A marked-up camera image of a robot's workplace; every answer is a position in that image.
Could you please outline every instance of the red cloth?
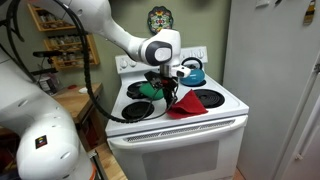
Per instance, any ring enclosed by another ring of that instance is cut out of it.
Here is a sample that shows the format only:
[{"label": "red cloth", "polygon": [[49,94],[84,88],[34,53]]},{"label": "red cloth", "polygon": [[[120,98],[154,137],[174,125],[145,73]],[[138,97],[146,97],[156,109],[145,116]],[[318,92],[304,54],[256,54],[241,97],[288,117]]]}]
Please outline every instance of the red cloth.
[{"label": "red cloth", "polygon": [[207,112],[196,93],[191,89],[179,102],[172,105],[167,114],[174,119],[181,119]]}]

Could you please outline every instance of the wall decoration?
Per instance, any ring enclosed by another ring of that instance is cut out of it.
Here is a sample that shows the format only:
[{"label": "wall decoration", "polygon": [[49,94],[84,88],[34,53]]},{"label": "wall decoration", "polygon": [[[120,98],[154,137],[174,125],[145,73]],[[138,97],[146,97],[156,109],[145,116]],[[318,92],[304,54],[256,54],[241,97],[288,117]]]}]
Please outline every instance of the wall decoration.
[{"label": "wall decoration", "polygon": [[153,34],[157,34],[161,29],[172,29],[172,24],[172,13],[164,6],[156,6],[148,14],[148,26]]}]

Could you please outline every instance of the oven door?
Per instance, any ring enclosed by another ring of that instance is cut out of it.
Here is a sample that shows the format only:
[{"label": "oven door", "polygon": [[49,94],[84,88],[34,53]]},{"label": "oven door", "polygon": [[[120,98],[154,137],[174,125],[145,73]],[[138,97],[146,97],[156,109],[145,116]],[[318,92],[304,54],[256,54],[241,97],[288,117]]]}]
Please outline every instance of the oven door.
[{"label": "oven door", "polygon": [[238,116],[108,138],[108,143],[129,180],[232,179],[246,122],[246,115]]}]

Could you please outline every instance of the teapot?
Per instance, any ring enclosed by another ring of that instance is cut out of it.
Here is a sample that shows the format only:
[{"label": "teapot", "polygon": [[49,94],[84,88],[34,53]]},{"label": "teapot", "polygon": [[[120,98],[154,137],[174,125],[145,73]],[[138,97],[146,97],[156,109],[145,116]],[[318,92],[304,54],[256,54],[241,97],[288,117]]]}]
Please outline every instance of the teapot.
[{"label": "teapot", "polygon": [[195,85],[200,84],[204,80],[204,77],[205,77],[205,74],[202,70],[202,66],[203,66],[202,62],[198,58],[189,57],[189,58],[186,58],[185,60],[183,60],[181,65],[184,65],[184,63],[186,63],[187,61],[197,61],[200,66],[199,66],[199,68],[197,68],[193,64],[187,66],[188,68],[191,69],[191,73],[186,78],[180,78],[181,84],[186,85],[186,86],[195,86]]}]

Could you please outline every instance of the green wall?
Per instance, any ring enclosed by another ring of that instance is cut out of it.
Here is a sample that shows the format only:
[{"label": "green wall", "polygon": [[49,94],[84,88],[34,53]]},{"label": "green wall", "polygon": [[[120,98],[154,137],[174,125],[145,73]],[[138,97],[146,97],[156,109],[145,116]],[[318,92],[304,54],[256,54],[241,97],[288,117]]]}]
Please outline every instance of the green wall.
[{"label": "green wall", "polygon": [[[209,63],[206,73],[222,82],[230,0],[111,0],[114,20],[129,33],[139,37],[151,37],[147,27],[147,14],[155,6],[165,6],[174,18],[173,28],[181,34],[181,46],[207,46]],[[39,32],[29,10],[22,1],[19,7],[19,25],[26,42],[16,41],[17,49],[31,70],[37,70],[41,59],[32,56],[33,51],[45,50],[43,39],[46,34]],[[0,27],[0,43],[7,49],[6,34]],[[92,82],[102,82],[101,104],[109,112],[116,100],[121,82],[115,69],[114,57],[124,51],[100,36],[95,36],[100,56],[100,65],[92,68]],[[84,84],[81,69],[59,72],[63,86]]]}]

